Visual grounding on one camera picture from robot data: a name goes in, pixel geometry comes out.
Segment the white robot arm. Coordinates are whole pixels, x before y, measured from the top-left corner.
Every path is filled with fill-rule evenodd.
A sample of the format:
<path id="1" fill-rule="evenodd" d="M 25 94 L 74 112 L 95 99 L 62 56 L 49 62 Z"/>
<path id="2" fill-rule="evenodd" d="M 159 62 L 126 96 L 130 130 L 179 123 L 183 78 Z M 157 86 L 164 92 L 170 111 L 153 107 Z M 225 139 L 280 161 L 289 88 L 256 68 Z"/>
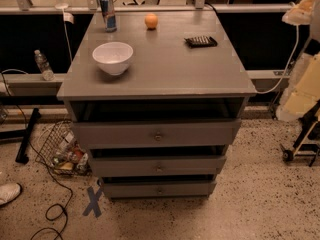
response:
<path id="1" fill-rule="evenodd" d="M 284 14 L 282 21 L 295 27 L 309 26 L 309 37 L 304 49 L 312 40 L 320 42 L 320 0 L 301 0 Z M 286 149 L 280 145 L 285 162 L 291 162 L 295 157 L 309 156 L 309 166 L 312 166 L 318 159 L 319 144 L 306 143 L 306 140 L 319 123 L 319 101 L 320 53 L 308 55 L 302 52 L 292 69 L 288 87 L 284 90 L 275 113 L 276 118 L 281 121 L 293 121 L 309 114 L 293 148 Z"/>

